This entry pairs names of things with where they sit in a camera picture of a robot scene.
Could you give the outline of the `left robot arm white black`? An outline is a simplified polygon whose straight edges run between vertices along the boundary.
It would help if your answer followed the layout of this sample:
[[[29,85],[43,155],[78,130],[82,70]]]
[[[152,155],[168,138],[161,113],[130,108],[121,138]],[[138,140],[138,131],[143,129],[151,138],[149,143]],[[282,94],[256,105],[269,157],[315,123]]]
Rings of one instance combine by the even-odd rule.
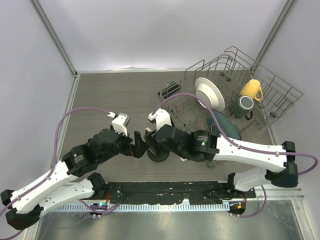
[[[96,173],[98,165],[119,154],[141,158],[149,148],[140,132],[134,138],[103,129],[87,143],[73,147],[51,170],[20,190],[4,190],[2,203],[9,208],[7,223],[21,231],[66,203],[82,199],[102,199],[107,183]]]

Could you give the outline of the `black round phone stand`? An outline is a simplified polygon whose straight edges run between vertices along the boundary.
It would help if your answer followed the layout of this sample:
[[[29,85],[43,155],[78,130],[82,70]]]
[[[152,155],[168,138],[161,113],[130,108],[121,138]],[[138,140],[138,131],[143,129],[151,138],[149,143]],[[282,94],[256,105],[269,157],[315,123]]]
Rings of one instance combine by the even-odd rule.
[[[149,148],[147,150],[147,156],[148,158],[156,163],[160,163],[165,161],[170,155],[170,152],[162,147],[154,151],[154,149]]]

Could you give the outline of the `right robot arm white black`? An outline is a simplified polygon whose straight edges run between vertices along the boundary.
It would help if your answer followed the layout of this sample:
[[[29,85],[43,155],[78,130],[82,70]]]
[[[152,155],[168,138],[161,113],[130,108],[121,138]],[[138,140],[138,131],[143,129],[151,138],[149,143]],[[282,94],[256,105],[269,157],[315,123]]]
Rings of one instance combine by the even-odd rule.
[[[149,145],[148,157],[154,162],[163,162],[170,153],[174,153],[182,161],[233,161],[252,165],[250,170],[228,175],[225,190],[233,198],[264,184],[281,188],[295,188],[298,185],[293,142],[257,144],[226,139],[206,130],[187,133],[167,124],[158,130],[146,128],[144,138]]]

